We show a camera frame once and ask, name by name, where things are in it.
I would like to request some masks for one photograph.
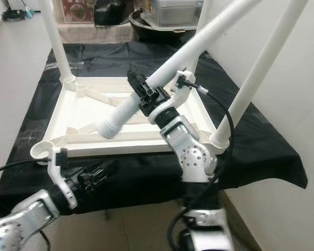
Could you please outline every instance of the black fabric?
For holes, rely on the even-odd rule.
[[[48,190],[51,200],[56,205],[61,215],[72,214],[72,210],[69,207],[68,201],[66,200],[63,192],[57,185],[53,185],[51,188],[47,190]]]
[[[179,113],[176,108],[169,107],[156,116],[155,123],[160,129],[162,129],[178,116]]]
[[[202,197],[195,207],[191,207],[191,209],[215,210],[221,208],[218,196],[218,184],[184,182],[183,188],[184,206],[190,206],[190,204],[197,198],[198,195],[209,189],[209,192],[206,192],[206,195]]]
[[[151,75],[174,52],[171,46],[129,42],[126,44],[66,44],[65,51],[76,76],[126,76],[132,67]],[[50,53],[8,162],[29,159],[30,148],[41,141],[61,90],[59,71]],[[197,82],[211,90],[229,106],[238,88],[212,59],[202,56],[196,72]],[[201,97],[217,126],[223,111],[208,97]],[[71,159],[69,167],[90,166],[101,159],[117,159],[121,167],[98,193],[74,212],[158,203],[182,194],[181,169],[172,153],[102,156]],[[305,188],[307,177],[299,155],[265,117],[249,105],[235,130],[232,165],[220,179],[220,188],[236,188],[268,178],[279,178]],[[22,199],[41,188],[50,188],[44,166],[26,164],[4,171],[0,180],[0,216],[7,215]]]

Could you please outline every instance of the black cloth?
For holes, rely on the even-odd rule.
[[[168,45],[129,42],[125,44],[64,45],[72,72],[76,76],[126,76],[131,67],[149,76],[176,49]],[[222,67],[209,56],[199,59],[197,82],[211,90],[229,106],[237,86]],[[41,141],[61,90],[59,71],[51,52],[47,66],[25,116],[8,162],[31,158],[30,148]],[[223,111],[211,99],[201,96],[215,126]],[[71,159],[69,166],[90,166],[102,159],[121,162],[117,173],[75,213],[158,203],[182,195],[181,169],[173,153],[101,156]],[[236,188],[268,178],[279,178],[305,188],[307,177],[298,153],[284,140],[265,117],[250,104],[235,130],[232,165],[220,179],[220,189]],[[21,165],[4,171],[0,180],[0,217],[7,215],[22,199],[52,185],[44,166]]]

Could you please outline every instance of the plastic container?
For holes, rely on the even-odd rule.
[[[141,17],[156,30],[196,29],[203,0],[148,0]]]

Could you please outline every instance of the white tube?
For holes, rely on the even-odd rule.
[[[177,71],[187,66],[189,59],[199,57],[208,44],[214,42],[260,1],[236,0],[157,69],[147,79],[147,84],[152,88],[164,87]],[[138,111],[138,104],[139,98],[136,93],[133,93],[108,118],[96,123],[98,132],[104,138],[113,138],[121,130],[123,124]]]
[[[229,112],[233,118],[234,126],[240,121],[242,115],[250,104],[253,96],[266,77],[279,52],[284,46],[288,36],[293,30],[308,0],[290,0],[284,13],[270,34],[261,53],[256,59],[250,73],[232,102]],[[230,129],[225,116],[216,131],[211,135],[213,145],[223,150],[228,146]]]
[[[204,28],[204,26],[208,23],[208,18],[209,18],[209,13],[210,13],[212,3],[213,3],[212,0],[205,0],[204,1],[203,8],[201,10],[201,14],[200,14],[200,18],[199,18],[199,22],[198,22],[198,26],[197,26],[197,30],[196,30],[195,34],[198,34],[199,31],[201,31]],[[188,64],[188,67],[186,70],[189,72],[195,73],[195,70],[196,70],[197,64],[198,64],[198,60],[199,60],[199,57],[190,59],[190,62]]]
[[[52,9],[50,6],[51,0],[39,0],[40,9],[44,19],[44,24],[51,41],[54,56],[57,61],[59,71],[61,73],[61,82],[71,82],[74,80],[74,76],[71,73],[68,59],[66,57],[63,43],[58,32],[57,24],[54,19]]]

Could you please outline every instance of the robotic arm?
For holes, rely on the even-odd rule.
[[[117,169],[114,161],[106,161],[90,168],[75,168],[67,178],[67,150],[53,148],[48,173],[54,182],[49,190],[40,190],[16,205],[11,214],[0,218],[0,251],[21,250],[34,234],[51,224],[60,215],[73,213]]]
[[[195,86],[195,77],[191,72],[178,72],[177,77],[174,88]],[[141,111],[151,123],[158,125],[160,134],[178,157],[183,170],[184,206],[188,206],[207,188],[219,158],[199,143],[198,134],[175,107],[163,105],[170,99],[168,93],[161,87],[150,88],[145,79],[141,74],[128,72],[128,82],[141,100]],[[208,196],[184,215],[187,229],[179,235],[181,251],[234,250],[226,214],[219,206],[217,193],[217,188],[212,189]]]

